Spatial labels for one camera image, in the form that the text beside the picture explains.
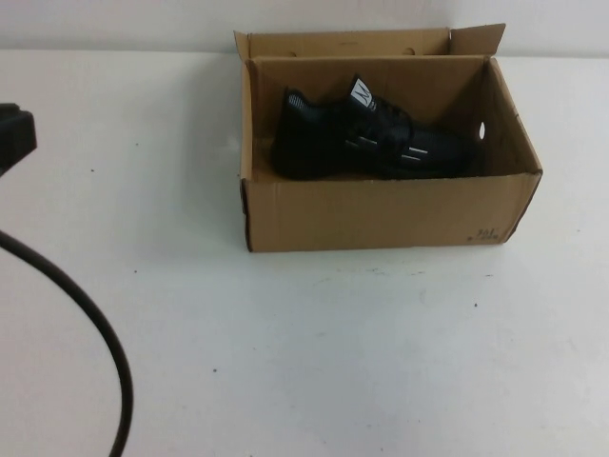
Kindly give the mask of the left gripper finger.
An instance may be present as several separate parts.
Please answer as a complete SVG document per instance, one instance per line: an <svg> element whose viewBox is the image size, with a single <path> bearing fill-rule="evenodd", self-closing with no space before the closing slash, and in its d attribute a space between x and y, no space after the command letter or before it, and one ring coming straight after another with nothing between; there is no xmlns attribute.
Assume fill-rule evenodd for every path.
<svg viewBox="0 0 609 457"><path fill-rule="evenodd" d="M13 168L36 150L34 116L14 103L0 107L0 167L1 174Z"/></svg>

